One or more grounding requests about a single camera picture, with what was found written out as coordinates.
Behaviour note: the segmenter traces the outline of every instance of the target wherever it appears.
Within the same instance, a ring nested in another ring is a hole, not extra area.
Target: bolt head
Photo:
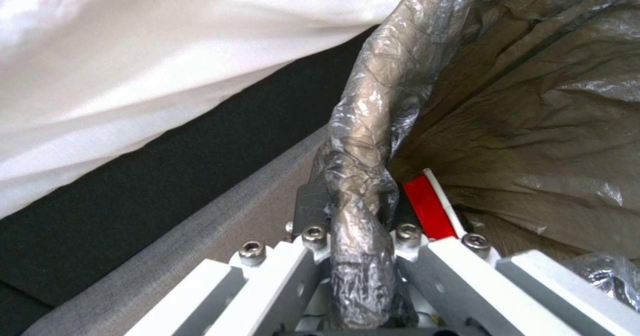
[[[482,258],[489,256],[489,251],[491,250],[489,241],[477,233],[467,233],[462,236],[462,244]]]
[[[402,223],[395,229],[395,240],[400,247],[418,247],[422,236],[423,232],[414,224]]]
[[[322,226],[309,226],[302,231],[302,244],[311,249],[320,249],[327,245],[327,231]]]
[[[267,258],[265,245],[260,241],[245,242],[238,250],[238,254],[242,264],[250,267],[261,265]]]

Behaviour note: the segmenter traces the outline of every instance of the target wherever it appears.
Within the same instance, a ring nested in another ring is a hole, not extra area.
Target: plastic bag
[[[393,314],[384,227],[431,168],[452,203],[640,256],[638,0],[402,0],[366,42],[318,162],[342,327]]]
[[[640,311],[640,271],[626,258],[592,253],[563,264],[609,297]]]

